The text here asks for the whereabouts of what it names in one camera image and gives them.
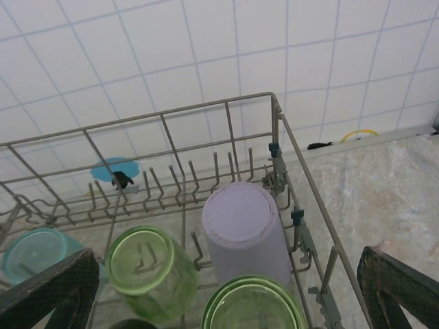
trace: lavender plastic cup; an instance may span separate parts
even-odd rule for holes
[[[282,223],[265,189],[246,182],[219,188],[207,199],[202,222],[219,284],[257,274],[290,285]]]

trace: dish rack frame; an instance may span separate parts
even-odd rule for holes
[[[235,137],[233,132],[233,125],[232,125],[232,117],[230,115],[230,103],[234,102],[240,102],[240,101],[247,101],[252,99],[260,99],[262,97],[269,97],[270,98],[270,107],[271,107],[271,124],[272,129],[271,132],[264,132],[260,134],[254,134],[250,136],[242,136],[242,137]],[[229,139],[218,141],[214,143],[205,143],[205,144],[199,144],[194,145],[191,147],[185,147],[177,149],[174,145],[174,140],[171,136],[171,132],[168,128],[168,124],[166,121],[166,116],[169,114],[179,113],[181,112],[184,114],[186,111],[195,110],[195,109],[206,109],[209,110],[209,107],[211,106],[224,106],[224,109],[226,111],[227,116],[227,122],[228,122],[228,130],[229,130]],[[105,160],[105,158],[102,156],[101,151],[98,149],[96,143],[93,141],[91,135],[89,134],[90,131],[96,130],[98,128],[108,127],[112,128],[118,125],[123,125],[124,123],[131,123],[134,121],[141,121],[148,118],[158,118],[158,120],[163,125],[163,129],[165,132],[165,135],[167,137],[167,141],[170,145],[169,151],[162,151],[155,154],[143,154],[141,156],[136,156],[133,158],[126,158],[124,160],[111,162],[110,164]],[[306,176],[306,179],[308,181],[308,184],[312,190],[313,196],[316,199],[317,205],[320,209],[320,212],[322,213],[322,217],[324,219],[324,222],[326,224],[327,229],[329,230],[329,233],[332,238],[333,246],[331,248],[331,253],[329,255],[329,260],[327,263],[327,267],[324,270],[320,260],[318,258],[318,254],[316,252],[316,247],[313,242],[312,235],[307,227],[305,218],[304,218],[304,211],[300,207],[300,204],[298,202],[298,198],[296,196],[292,181],[290,177],[288,176],[287,167],[285,166],[285,162],[283,159],[282,151],[279,146],[279,123],[282,123],[285,129],[286,134],[288,135],[289,141],[292,144],[292,147],[294,148],[294,151],[296,152],[298,161],[302,167],[302,170]],[[50,138],[56,138],[60,136],[73,136],[74,134],[83,134],[84,137],[87,139],[90,146],[93,148],[94,152],[98,156],[98,158],[101,160],[101,164],[95,164],[90,166],[83,166],[83,167],[76,167],[72,169],[65,169],[62,171],[53,171],[49,173],[40,174],[38,173],[32,166],[20,155],[20,153],[16,150],[15,145],[20,145],[24,143],[29,142],[37,142],[45,140],[49,140]],[[254,160],[252,155],[252,149],[248,149],[248,164],[249,169],[243,169],[239,168],[238,163],[238,157],[237,157],[237,142],[240,141],[246,141],[253,138],[260,138],[264,136],[269,136],[271,139],[271,143],[268,145],[268,150],[270,151],[270,164],[265,164],[262,167],[254,167]],[[231,144],[231,148],[233,152],[228,153],[228,163],[230,166],[230,173],[223,173],[220,175],[219,166],[218,166],[218,160],[217,160],[217,154],[213,154],[214,164],[215,164],[215,175],[211,175],[209,177],[204,178],[198,178],[197,173],[195,172],[194,166],[191,161],[189,161],[189,168],[190,168],[190,174],[185,173],[185,170],[183,169],[182,163],[179,158],[179,154],[183,151],[190,151],[194,149],[200,149],[205,147],[213,147],[216,145],[223,145],[223,144]],[[368,316],[368,311],[366,308],[366,305],[364,303],[363,296],[361,294],[361,290],[357,281],[357,277],[355,275],[355,272],[353,271],[353,268],[351,267],[351,264],[349,263],[348,257],[346,255],[346,252],[343,248],[343,245],[340,241],[340,238],[335,230],[335,227],[333,225],[333,222],[328,214],[327,208],[324,205],[324,202],[322,200],[322,197],[319,194],[318,188],[316,186],[316,183],[314,182],[311,173],[309,171],[309,168],[305,162],[305,159],[302,155],[302,152],[300,151],[300,148],[298,146],[298,143],[294,137],[294,134],[292,132],[291,127],[289,126],[289,123],[287,122],[287,119],[285,118],[285,115],[282,113],[281,107],[279,105],[279,102],[276,98],[276,95],[271,92],[266,93],[258,93],[253,95],[246,95],[241,97],[233,97],[228,99],[221,99],[219,101],[211,101],[206,103],[199,103],[192,106],[185,106],[181,108],[175,108],[172,110],[166,110],[162,112],[155,112],[151,114],[144,114],[137,117],[130,117],[127,119],[120,119],[116,121],[110,121],[106,123],[100,123],[97,125],[90,125],[87,127],[81,127],[77,129],[72,130],[66,130],[63,132],[57,132],[53,134],[46,134],[43,136],[37,136],[34,138],[25,138],[21,139],[19,141],[12,141],[8,143],[2,143],[0,144],[0,149],[8,149],[12,154],[15,156],[15,158],[21,162],[31,173],[31,176],[23,177],[23,178],[15,178],[7,181],[0,182],[0,185],[6,192],[8,192],[14,201],[16,202],[16,205],[13,209],[1,213],[0,215],[7,216],[7,221],[3,224],[3,226],[0,229],[0,249],[4,249],[3,242],[5,239],[12,235],[16,234],[20,231],[26,231],[28,229],[21,228],[20,230],[11,230],[12,224],[14,221],[18,219],[24,219],[24,221],[34,224],[33,228],[36,227],[50,227],[50,228],[56,228],[62,231],[69,231],[69,230],[76,230],[76,229],[84,229],[89,227],[95,227],[95,226],[103,226],[103,225],[110,225],[110,232],[106,241],[106,247],[105,252],[108,250],[112,238],[113,229],[116,223],[124,222],[124,221],[135,221],[137,219],[144,219],[152,216],[158,216],[158,215],[166,215],[176,212],[181,212],[181,218],[182,218],[182,236],[181,236],[181,245],[183,248],[186,248],[186,212],[189,210],[194,209],[200,209],[202,208],[202,203],[206,201],[207,197],[200,197],[203,193],[213,193],[215,189],[220,187],[220,178],[230,177],[230,182],[235,181],[241,181],[241,176],[244,174],[249,174],[250,177],[246,179],[247,182],[254,182],[254,183],[262,183],[263,187],[267,190],[271,191],[271,194],[274,196],[274,198],[277,201],[277,197],[284,193],[286,189],[287,193],[287,205],[284,207],[279,207],[279,210],[286,210],[288,208],[291,208],[291,224],[285,225],[283,224],[284,228],[284,236],[285,236],[285,242],[287,244],[287,248],[289,251],[289,258],[291,260],[292,264],[292,275],[294,276],[295,282],[297,284],[298,292],[300,295],[300,299],[302,301],[302,307],[304,310],[305,317],[307,318],[308,324],[310,328],[316,328],[313,326],[313,320],[311,318],[309,307],[307,305],[307,301],[305,299],[305,291],[303,289],[302,284],[300,283],[299,273],[308,271],[311,269],[311,267],[314,265],[317,269],[318,275],[320,277],[320,283],[321,285],[319,287],[313,287],[309,289],[309,293],[316,294],[316,301],[321,305],[321,312],[325,317],[325,326],[327,328],[343,328],[340,313],[338,312],[337,305],[335,303],[335,300],[333,298],[332,292],[329,288],[329,283],[331,280],[331,276],[334,270],[335,262],[340,257],[340,260],[342,261],[344,270],[348,276],[348,279],[351,283],[351,286],[355,292],[355,295],[358,299],[359,305],[361,307],[361,310],[363,311],[364,317],[366,318],[366,321],[370,328],[372,328],[372,324],[370,322],[370,318]],[[150,175],[152,177],[152,181],[155,183],[154,186],[151,185],[151,180],[148,178],[147,173],[143,172],[143,179],[145,182],[145,188],[140,190],[146,192],[147,197],[144,200],[141,201],[130,201],[126,195],[126,192],[124,192],[123,189],[120,187],[120,183],[115,179],[113,176],[113,179],[118,186],[118,190],[115,195],[108,195],[104,192],[101,185],[97,180],[94,181],[94,185],[97,187],[99,191],[99,195],[95,195],[93,191],[93,185],[91,183],[88,184],[89,188],[89,196],[82,198],[82,199],[76,199],[73,201],[65,201],[55,190],[52,189],[50,184],[46,181],[46,177],[54,176],[54,175],[62,175],[62,174],[68,174],[73,173],[76,171],[83,171],[87,169],[92,169],[95,167],[105,167],[110,173],[112,173],[110,169],[110,165],[114,165],[117,163],[122,162],[128,162],[128,161],[138,161],[138,160],[144,160],[148,158],[154,158],[158,156],[164,156],[164,155],[171,155],[174,156],[177,167],[180,172],[180,179],[177,177],[176,172],[174,171],[174,168],[170,165],[169,170],[173,179],[173,183],[171,184],[161,184],[159,179],[157,178],[157,175],[154,172],[153,168],[150,168]],[[255,178],[254,173],[258,170],[264,170],[265,176],[258,180]],[[38,180],[46,189],[47,191],[54,197],[55,203],[50,204],[46,200],[43,199],[34,199],[30,200],[25,195],[16,194],[10,187],[8,187],[9,184],[17,183],[17,182],[23,182],[26,180]],[[200,189],[200,183],[202,180],[205,181],[213,181],[213,184],[208,189]],[[195,186],[195,188],[192,191],[187,190],[187,185],[192,184]],[[164,192],[164,188],[167,187],[175,187],[177,190],[177,193],[172,196],[166,196]],[[156,194],[158,194],[155,197],[152,197],[152,192],[155,191]],[[72,205],[74,203],[80,203],[80,202],[89,202],[91,203],[91,207],[86,210],[79,210],[75,211],[72,210]],[[154,202],[154,204],[158,204],[158,206],[151,206],[151,204]],[[136,206],[134,210],[128,210],[131,206]],[[178,210],[169,210],[169,208],[178,207]],[[64,209],[64,212],[60,215],[60,209]],[[120,216],[127,215],[128,218],[118,219]],[[33,221],[31,218],[33,216],[40,217],[45,221],[44,224],[39,224],[39,222]],[[60,221],[60,218],[66,219],[66,221],[62,222]],[[294,231],[294,238],[292,243],[290,243],[289,238],[287,236],[287,231],[293,230]],[[203,269],[207,267],[211,267],[212,263],[211,261],[203,260],[204,258],[204,252],[202,251],[202,248],[200,247],[199,241],[197,236],[195,235],[195,232],[191,233],[191,238],[193,239],[195,248],[197,249],[198,256],[193,260],[195,266],[199,271],[202,271]],[[294,260],[293,253],[295,252],[302,252],[304,258],[307,260],[307,265],[303,268],[298,268],[298,265],[296,264],[296,261]],[[7,282],[1,281],[0,284],[4,286],[5,288],[9,287],[9,284]],[[200,289],[206,289],[206,288],[212,288],[216,287],[216,284],[206,284],[204,286],[200,286]],[[103,302],[95,301],[92,311],[90,314],[90,320],[88,322],[88,327],[90,328],[93,323],[93,315],[95,312],[95,308],[98,304],[109,304],[111,302],[116,302],[116,300],[107,300]],[[183,316],[180,320],[180,327],[181,328],[188,328],[185,323],[185,316]]]

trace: green glass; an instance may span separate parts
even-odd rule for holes
[[[202,329],[305,329],[305,318],[291,293],[263,276],[235,278],[209,300]]]
[[[183,248],[158,228],[139,226],[122,233],[105,264],[114,288],[152,324],[180,317],[197,294],[197,269]]]

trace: yellow object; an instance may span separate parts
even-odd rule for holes
[[[350,132],[349,134],[347,134],[345,137],[343,137],[341,143],[346,142],[346,139],[348,139],[349,137],[351,137],[353,134],[359,133],[359,132],[365,132],[367,134],[372,134],[374,136],[378,136],[378,133],[374,130],[370,130],[370,129],[362,129],[362,130],[355,130],[354,132]]]

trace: black clip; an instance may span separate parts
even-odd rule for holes
[[[279,151],[279,143],[269,143],[268,150],[272,154],[272,158],[277,158],[277,153]]]
[[[291,211],[291,219],[293,220],[293,225],[302,225],[302,218],[304,215],[305,211],[303,209],[294,209],[293,211]]]

